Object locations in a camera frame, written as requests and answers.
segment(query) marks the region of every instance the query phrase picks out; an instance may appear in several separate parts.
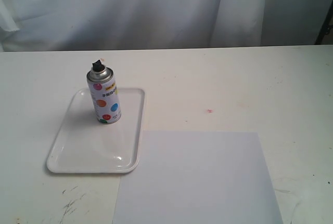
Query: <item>tray rim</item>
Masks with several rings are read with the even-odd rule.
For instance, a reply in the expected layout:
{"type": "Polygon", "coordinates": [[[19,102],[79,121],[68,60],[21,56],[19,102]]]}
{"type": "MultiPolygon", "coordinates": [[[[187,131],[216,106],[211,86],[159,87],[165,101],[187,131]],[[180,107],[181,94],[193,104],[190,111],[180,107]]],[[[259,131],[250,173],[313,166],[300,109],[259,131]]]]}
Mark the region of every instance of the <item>tray rim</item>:
{"type": "Polygon", "coordinates": [[[133,163],[133,165],[127,169],[123,169],[123,170],[114,170],[114,171],[95,171],[95,172],[72,172],[72,171],[63,171],[63,170],[58,170],[56,169],[52,162],[51,162],[51,158],[52,158],[52,153],[53,153],[53,150],[55,148],[55,144],[56,144],[56,141],[57,141],[57,138],[58,138],[58,135],[62,129],[62,126],[63,124],[65,123],[65,120],[66,120],[66,115],[67,115],[67,112],[68,110],[70,109],[73,101],[74,101],[74,98],[76,97],[77,94],[79,94],[80,92],[82,92],[83,90],[89,90],[88,87],[84,87],[84,88],[81,88],[79,89],[77,92],[74,93],[74,95],[72,96],[71,98],[71,101],[66,109],[66,113],[61,121],[61,124],[60,124],[60,127],[57,131],[57,134],[53,140],[53,143],[52,143],[52,146],[51,146],[51,149],[48,153],[48,157],[47,157],[47,160],[46,160],[46,167],[47,169],[53,173],[53,174],[127,174],[131,171],[133,171],[139,164],[139,160],[140,160],[140,144],[141,144],[141,138],[142,138],[142,132],[143,132],[143,122],[144,122],[144,112],[145,112],[145,108],[146,108],[146,91],[141,88],[141,87],[118,87],[119,90],[131,90],[131,89],[134,89],[134,90],[140,90],[142,92],[142,95],[143,95],[143,103],[142,103],[142,113],[141,113],[141,121],[140,121],[140,127],[139,127],[139,136],[138,136],[138,140],[137,140],[137,151],[136,151],[136,161],[133,163]]]}

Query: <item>spray paint can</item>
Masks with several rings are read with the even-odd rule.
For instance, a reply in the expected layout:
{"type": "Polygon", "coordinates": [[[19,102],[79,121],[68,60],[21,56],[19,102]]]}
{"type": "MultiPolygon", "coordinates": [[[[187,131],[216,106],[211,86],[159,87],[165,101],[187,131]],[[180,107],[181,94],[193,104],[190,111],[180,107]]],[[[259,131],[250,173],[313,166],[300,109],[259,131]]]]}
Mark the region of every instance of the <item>spray paint can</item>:
{"type": "Polygon", "coordinates": [[[97,119],[103,124],[118,121],[121,109],[113,71],[97,60],[87,73],[87,82],[97,119]]]}

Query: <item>white curtain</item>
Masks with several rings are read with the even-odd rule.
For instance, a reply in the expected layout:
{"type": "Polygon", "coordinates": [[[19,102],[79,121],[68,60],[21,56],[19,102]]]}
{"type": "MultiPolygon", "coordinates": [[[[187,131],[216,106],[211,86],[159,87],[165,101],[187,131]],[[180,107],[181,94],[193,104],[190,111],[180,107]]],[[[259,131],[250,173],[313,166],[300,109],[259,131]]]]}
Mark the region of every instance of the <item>white curtain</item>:
{"type": "Polygon", "coordinates": [[[312,44],[329,4],[330,0],[2,0],[0,41],[4,51],[312,44]],[[309,8],[315,12],[309,14],[309,8]],[[305,24],[308,31],[302,28],[305,24]]]}

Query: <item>white paper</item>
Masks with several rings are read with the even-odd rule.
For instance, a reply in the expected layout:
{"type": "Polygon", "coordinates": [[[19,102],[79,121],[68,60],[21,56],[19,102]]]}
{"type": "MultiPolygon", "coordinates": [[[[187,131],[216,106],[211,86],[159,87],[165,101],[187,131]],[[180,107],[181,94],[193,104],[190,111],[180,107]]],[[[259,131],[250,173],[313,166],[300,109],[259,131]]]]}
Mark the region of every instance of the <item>white paper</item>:
{"type": "Polygon", "coordinates": [[[113,224],[283,224],[255,133],[146,131],[113,224]]]}

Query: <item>white tray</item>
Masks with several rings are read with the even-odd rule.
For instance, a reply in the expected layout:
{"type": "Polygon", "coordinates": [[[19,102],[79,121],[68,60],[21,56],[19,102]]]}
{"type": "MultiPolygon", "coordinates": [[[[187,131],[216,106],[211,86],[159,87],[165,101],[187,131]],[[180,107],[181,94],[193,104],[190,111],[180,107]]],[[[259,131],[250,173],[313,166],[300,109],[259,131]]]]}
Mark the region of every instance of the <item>white tray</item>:
{"type": "Polygon", "coordinates": [[[118,88],[121,118],[97,120],[88,88],[78,91],[66,112],[47,159],[53,173],[128,173],[139,161],[145,92],[118,88]]]}

